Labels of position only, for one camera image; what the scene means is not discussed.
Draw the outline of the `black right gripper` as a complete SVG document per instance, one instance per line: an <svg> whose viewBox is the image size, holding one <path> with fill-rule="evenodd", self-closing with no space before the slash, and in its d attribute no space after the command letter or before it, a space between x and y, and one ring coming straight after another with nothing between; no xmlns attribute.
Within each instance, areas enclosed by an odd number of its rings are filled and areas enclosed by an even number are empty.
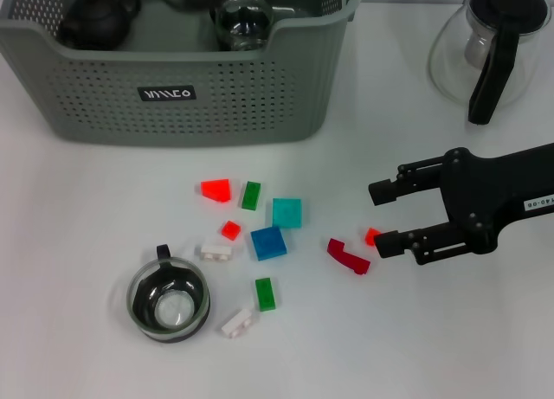
<svg viewBox="0 0 554 399"><path fill-rule="evenodd" d="M460 230L468 250L488 254L507 225L553 212L553 145L542 145L496 158L480 158L466 148L444 157L401 164L396 180L371 183L378 206L400 196L439 187L450 222L375 238L379 255L412 252L418 265L460 254Z"/></svg>

